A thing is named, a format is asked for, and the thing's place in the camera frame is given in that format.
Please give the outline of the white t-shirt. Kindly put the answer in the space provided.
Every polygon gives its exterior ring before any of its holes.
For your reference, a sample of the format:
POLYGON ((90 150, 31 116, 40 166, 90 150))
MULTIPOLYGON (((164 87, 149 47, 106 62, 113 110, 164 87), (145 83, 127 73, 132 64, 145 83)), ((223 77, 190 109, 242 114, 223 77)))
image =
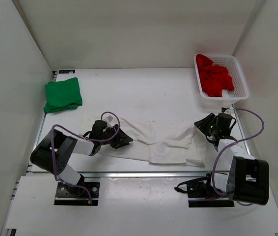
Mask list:
POLYGON ((133 141, 119 149, 105 145, 100 154, 153 165, 205 166, 208 143, 192 120, 120 118, 118 123, 133 141))

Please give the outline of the green t-shirt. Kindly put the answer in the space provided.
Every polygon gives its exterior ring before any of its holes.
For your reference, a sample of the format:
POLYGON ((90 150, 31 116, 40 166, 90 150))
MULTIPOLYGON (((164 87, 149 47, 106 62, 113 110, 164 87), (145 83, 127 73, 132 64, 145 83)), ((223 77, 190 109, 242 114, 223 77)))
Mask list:
POLYGON ((77 77, 65 81, 48 82, 45 85, 45 113, 74 110, 83 104, 77 77))

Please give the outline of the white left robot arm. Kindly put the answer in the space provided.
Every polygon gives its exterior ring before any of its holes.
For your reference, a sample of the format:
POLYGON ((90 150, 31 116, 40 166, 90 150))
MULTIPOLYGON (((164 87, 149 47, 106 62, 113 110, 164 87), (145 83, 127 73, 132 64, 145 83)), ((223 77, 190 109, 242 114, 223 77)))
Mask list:
POLYGON ((75 171, 68 161, 73 153, 94 156, 102 146, 119 149, 133 139, 118 124, 110 126, 104 120, 96 120, 90 131, 83 136, 65 135, 54 125, 30 156, 32 164, 54 175, 74 197, 87 193, 84 177, 75 171))

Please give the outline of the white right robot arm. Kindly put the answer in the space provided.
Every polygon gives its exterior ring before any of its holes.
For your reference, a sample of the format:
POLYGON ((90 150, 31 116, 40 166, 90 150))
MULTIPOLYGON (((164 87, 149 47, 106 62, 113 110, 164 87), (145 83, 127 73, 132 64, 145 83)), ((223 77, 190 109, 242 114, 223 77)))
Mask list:
POLYGON ((227 113, 210 113, 194 123, 218 153, 202 190, 210 197, 217 194, 242 205, 264 206, 269 200, 269 164, 248 154, 241 140, 231 135, 236 123, 227 113))

